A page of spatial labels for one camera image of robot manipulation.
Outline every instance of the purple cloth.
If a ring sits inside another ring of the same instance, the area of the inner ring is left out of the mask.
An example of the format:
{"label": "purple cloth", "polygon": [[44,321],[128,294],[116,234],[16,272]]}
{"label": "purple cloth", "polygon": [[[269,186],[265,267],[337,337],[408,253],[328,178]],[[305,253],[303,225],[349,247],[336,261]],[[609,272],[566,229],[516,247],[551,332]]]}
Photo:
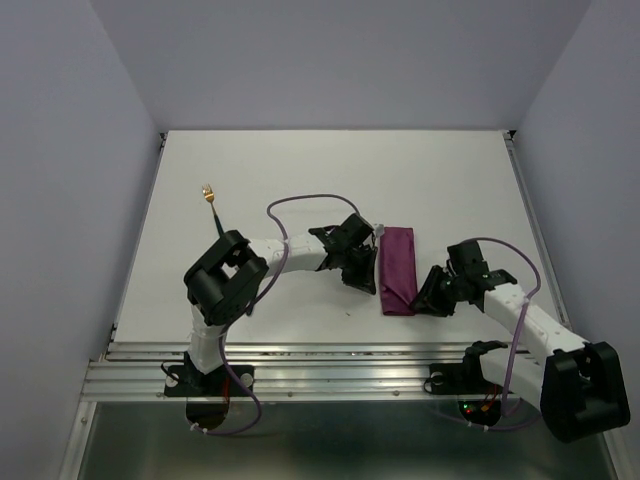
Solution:
{"label": "purple cloth", "polygon": [[418,295],[413,228],[385,227],[378,265],[383,315],[415,315],[409,308]]}

